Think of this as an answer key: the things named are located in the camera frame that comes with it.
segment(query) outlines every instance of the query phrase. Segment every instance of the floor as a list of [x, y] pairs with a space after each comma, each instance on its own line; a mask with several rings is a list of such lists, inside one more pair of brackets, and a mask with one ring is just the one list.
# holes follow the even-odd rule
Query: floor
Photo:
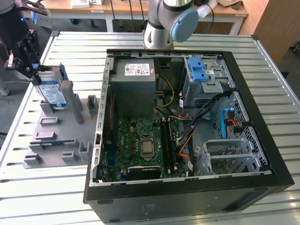
[[[73, 25], [70, 20], [66, 19], [54, 19], [52, 30], [63, 31], [97, 31], [106, 32], [106, 25], [104, 20], [94, 20], [95, 27], [91, 27], [90, 20], [80, 20], [78, 25]], [[117, 22], [118, 32], [131, 32], [131, 21], [124, 21], [123, 27], [119, 26]], [[44, 49], [49, 39], [51, 31], [35, 26], [30, 23], [31, 29], [36, 29], [40, 41], [41, 48]], [[135, 21], [134, 29], [136, 32], [142, 31], [142, 21]], [[279, 65], [279, 69], [282, 72], [289, 72], [287, 81], [300, 98], [300, 53], [293, 54], [292, 50], [289, 50]], [[14, 76], [14, 72], [5, 71], [3, 68], [4, 62], [0, 60], [0, 79], [3, 82], [16, 82], [7, 83], [10, 90], [10, 95], [7, 97], [0, 96], [0, 132], [8, 132], [11, 123], [15, 117], [15, 114], [19, 108], [19, 105], [23, 99], [23, 96], [28, 87], [28, 83], [19, 82], [20, 80]], [[0, 147], [4, 142], [5, 137], [0, 135]]]

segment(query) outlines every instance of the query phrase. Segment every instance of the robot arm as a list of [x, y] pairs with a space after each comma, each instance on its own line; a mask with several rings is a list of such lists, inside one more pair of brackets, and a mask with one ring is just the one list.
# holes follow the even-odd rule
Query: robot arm
[[47, 15], [41, 3], [28, 0], [1, 0], [0, 4], [0, 42], [5, 46], [8, 60], [5, 69], [17, 70], [40, 84], [38, 68], [40, 66], [40, 45], [37, 32], [29, 30], [22, 11], [30, 10]]
[[193, 0], [149, 1], [148, 25], [144, 45], [148, 49], [170, 49], [172, 39], [186, 41], [195, 31], [198, 12]]

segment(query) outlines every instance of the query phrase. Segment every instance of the black cable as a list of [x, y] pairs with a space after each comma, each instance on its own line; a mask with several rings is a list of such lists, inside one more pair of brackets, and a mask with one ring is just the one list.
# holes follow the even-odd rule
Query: black cable
[[212, 8], [210, 7], [210, 5], [206, 2], [206, 5], [208, 5], [208, 7], [211, 9], [212, 11], [212, 22], [211, 22], [211, 25], [210, 25], [210, 30], [208, 31], [208, 33], [210, 34], [211, 32], [211, 29], [212, 29], [212, 26], [214, 25], [214, 21], [215, 21], [215, 14], [214, 14], [214, 10], [212, 10]]
[[113, 2], [112, 2], [112, 0], [111, 0], [111, 6], [112, 6], [112, 15], [113, 15], [113, 23], [114, 23], [114, 32], [117, 32], [116, 17], [114, 16], [114, 10], [113, 10]]
[[131, 0], [129, 0], [129, 5], [130, 5], [130, 13], [131, 13], [132, 32], [134, 32], [135, 31], [135, 27], [133, 25], [133, 15], [132, 15]]
[[192, 125], [191, 128], [178, 140], [178, 142], [181, 142], [183, 139], [185, 139], [190, 132], [192, 132], [194, 130], [194, 128], [198, 125], [198, 120], [202, 118], [202, 116], [204, 116], [205, 114], [207, 114], [212, 107], [214, 106], [215, 102], [218, 101], [220, 98], [223, 97], [228, 97], [232, 94], [232, 90], [227, 90], [224, 91], [221, 94], [216, 94], [214, 97], [212, 97], [209, 101], [207, 101], [201, 108], [200, 110], [196, 113], [193, 121], [192, 121]]
[[189, 155], [189, 160], [191, 161], [193, 165], [193, 171], [188, 175], [189, 177], [194, 176], [195, 173], [195, 158], [194, 158], [194, 150], [193, 150], [193, 137], [189, 140], [188, 144], [188, 155]]
[[140, 0], [141, 10], [142, 10], [142, 27], [145, 29], [145, 18], [144, 18], [144, 11], [142, 6], [142, 1]]

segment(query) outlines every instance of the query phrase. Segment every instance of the power supply label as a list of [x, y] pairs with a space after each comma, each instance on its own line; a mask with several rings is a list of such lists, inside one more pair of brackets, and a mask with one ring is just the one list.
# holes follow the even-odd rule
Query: power supply label
[[67, 105], [65, 97], [59, 91], [59, 87], [60, 85], [57, 81], [42, 81], [40, 84], [40, 90], [53, 107], [64, 107]]
[[144, 64], [126, 64], [125, 76], [150, 76], [150, 65]]

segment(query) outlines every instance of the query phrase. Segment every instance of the blue latch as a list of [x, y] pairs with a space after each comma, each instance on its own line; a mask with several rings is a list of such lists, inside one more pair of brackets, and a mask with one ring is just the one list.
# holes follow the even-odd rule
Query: blue latch
[[193, 75], [193, 81], [208, 81], [209, 77], [205, 73], [205, 65], [200, 57], [189, 57], [189, 67]]

